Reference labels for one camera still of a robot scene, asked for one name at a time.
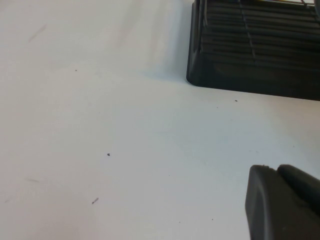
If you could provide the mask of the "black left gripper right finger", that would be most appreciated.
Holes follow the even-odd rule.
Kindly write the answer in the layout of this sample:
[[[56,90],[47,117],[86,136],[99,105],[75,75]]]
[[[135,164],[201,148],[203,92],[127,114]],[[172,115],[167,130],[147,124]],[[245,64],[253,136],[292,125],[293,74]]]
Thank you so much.
[[[312,209],[320,208],[320,180],[289,164],[282,164],[277,172],[292,190]]]

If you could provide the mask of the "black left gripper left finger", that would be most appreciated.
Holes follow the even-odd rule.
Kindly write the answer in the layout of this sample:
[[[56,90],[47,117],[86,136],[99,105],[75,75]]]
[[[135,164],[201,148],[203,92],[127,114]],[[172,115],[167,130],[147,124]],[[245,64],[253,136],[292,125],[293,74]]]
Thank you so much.
[[[318,240],[320,209],[312,209],[277,169],[253,165],[249,170],[245,212],[252,240]]]

